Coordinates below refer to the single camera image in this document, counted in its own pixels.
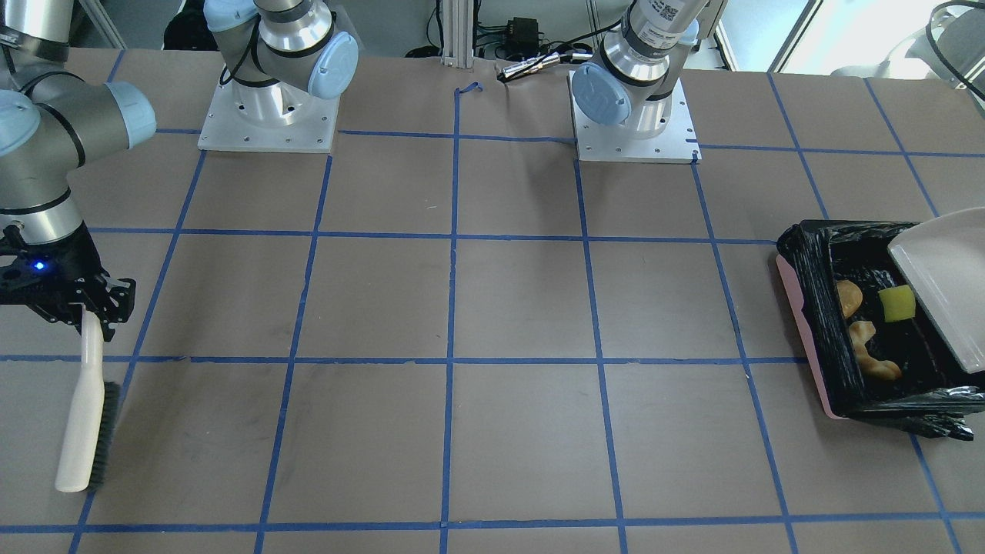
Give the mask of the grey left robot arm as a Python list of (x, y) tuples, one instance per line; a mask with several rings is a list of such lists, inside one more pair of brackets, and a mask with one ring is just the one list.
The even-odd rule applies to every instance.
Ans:
[(662, 133), (672, 95), (690, 49), (699, 42), (704, 1), (633, 1), (619, 24), (605, 32), (593, 58), (571, 74), (573, 104), (591, 122)]

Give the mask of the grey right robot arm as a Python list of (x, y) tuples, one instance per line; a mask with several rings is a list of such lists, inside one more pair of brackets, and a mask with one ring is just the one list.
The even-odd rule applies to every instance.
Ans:
[(174, 225), (207, 124), (240, 151), (327, 153), (359, 43), (330, 1), (204, 1), (217, 52), (70, 46), (81, 1), (2, 3), (2, 305), (112, 339), (145, 311), (101, 225)]

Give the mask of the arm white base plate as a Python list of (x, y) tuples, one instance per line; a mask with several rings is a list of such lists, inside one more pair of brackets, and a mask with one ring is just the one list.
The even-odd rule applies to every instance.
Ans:
[(644, 102), (626, 122), (603, 125), (591, 120), (571, 95), (578, 159), (582, 162), (661, 162), (693, 164), (703, 154), (694, 131), (683, 82), (667, 98)]
[(336, 88), (335, 97), (320, 98), (285, 83), (247, 87), (229, 77), (229, 70), (224, 67), (202, 124), (198, 148), (236, 153), (328, 154), (336, 133), (341, 94), (351, 80), (349, 74), (344, 82), (339, 73), (317, 78), (318, 92), (327, 92), (327, 85)]

